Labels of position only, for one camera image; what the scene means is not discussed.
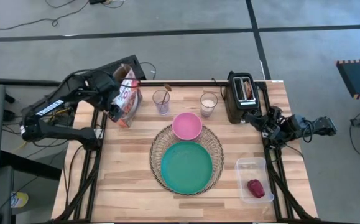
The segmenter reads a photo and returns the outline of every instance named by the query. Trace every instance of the yellow warning stripe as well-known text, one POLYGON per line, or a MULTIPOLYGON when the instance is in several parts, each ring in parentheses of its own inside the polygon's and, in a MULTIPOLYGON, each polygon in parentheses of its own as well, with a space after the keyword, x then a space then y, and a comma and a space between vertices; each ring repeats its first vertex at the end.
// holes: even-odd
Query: yellow warning stripe
POLYGON ((336 64, 343 64, 343 63, 360 63, 360 59, 357 60, 337 60, 336 64))

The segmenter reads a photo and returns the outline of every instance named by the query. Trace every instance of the wooden table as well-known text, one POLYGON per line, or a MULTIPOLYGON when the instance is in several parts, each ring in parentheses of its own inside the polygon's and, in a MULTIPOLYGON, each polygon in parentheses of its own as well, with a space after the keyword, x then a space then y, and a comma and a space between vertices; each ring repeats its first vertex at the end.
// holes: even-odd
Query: wooden table
MULTIPOLYGON (((282 81, 267 81, 271 105, 279 106, 290 116, 290 106, 282 81)), ((239 199, 234 165, 242 157, 264 157, 261 134, 249 124, 229 123, 219 87, 172 87, 170 113, 157 114, 152 95, 163 87, 142 87, 144 101, 130 128, 120 128, 108 121, 99 167, 92 222, 251 222, 274 221, 273 203, 246 204, 239 199), (212 92, 218 104, 210 118, 202 118, 219 138, 224 149, 224 171, 218 183, 206 193, 181 196, 163 189, 154 179, 149 166, 149 151, 156 134, 170 125, 175 115, 182 112, 200 114, 200 96, 212 92)), ((75 128, 90 126, 93 107, 79 103, 75 128)), ((300 150, 298 142, 291 146, 300 150)), ((69 144, 65 158, 66 171, 80 143, 69 144)), ((283 149, 288 188, 301 206, 316 217, 307 172, 303 159, 290 149, 283 149)), ((72 198, 80 180, 85 151, 75 158, 69 196, 72 198)), ((283 217, 285 205, 279 190, 283 217)), ((83 200, 81 216, 85 215, 83 200)), ((52 218, 65 208, 65 185, 61 176, 52 218)))

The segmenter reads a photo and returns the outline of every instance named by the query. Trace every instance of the snack item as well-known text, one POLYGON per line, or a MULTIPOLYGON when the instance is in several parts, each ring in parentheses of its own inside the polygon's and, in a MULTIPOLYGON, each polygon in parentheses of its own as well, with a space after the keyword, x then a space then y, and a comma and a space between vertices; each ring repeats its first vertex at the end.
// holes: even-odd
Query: snack item
POLYGON ((262 198, 265 195, 264 188, 258 180, 250 180, 247 183, 247 188, 256 198, 262 198))
POLYGON ((248 100, 252 99, 252 86, 250 85, 250 83, 248 81, 244 82, 245 88, 246 88, 246 98, 248 100))
POLYGON ((142 95, 139 87, 130 88, 125 86, 138 86, 136 75, 130 65, 121 65, 114 73, 116 80, 124 86, 120 86, 120 95, 113 99, 113 103, 123 110, 122 117, 118 120, 118 125, 128 128, 136 114, 137 108, 141 104, 142 95))

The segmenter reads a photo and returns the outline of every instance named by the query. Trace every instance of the glass of milk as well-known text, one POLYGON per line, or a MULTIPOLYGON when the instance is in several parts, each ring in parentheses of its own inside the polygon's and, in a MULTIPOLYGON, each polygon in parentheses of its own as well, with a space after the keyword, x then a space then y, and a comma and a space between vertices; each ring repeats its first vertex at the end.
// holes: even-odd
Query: glass of milk
POLYGON ((200 114, 209 117, 217 105, 218 99, 214 93, 205 93, 200 97, 200 114))

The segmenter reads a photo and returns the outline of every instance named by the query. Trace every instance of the glass cup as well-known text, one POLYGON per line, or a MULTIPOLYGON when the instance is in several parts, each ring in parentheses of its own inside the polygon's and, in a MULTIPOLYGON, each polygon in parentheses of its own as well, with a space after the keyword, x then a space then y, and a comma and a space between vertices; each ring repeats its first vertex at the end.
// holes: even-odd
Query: glass cup
POLYGON ((168 102, 170 101, 170 94, 166 90, 158 90, 152 96, 157 111, 160 115, 168 114, 168 102))
POLYGON ((205 93, 200 97, 200 114, 209 117, 217 105, 217 96, 213 93, 205 93))

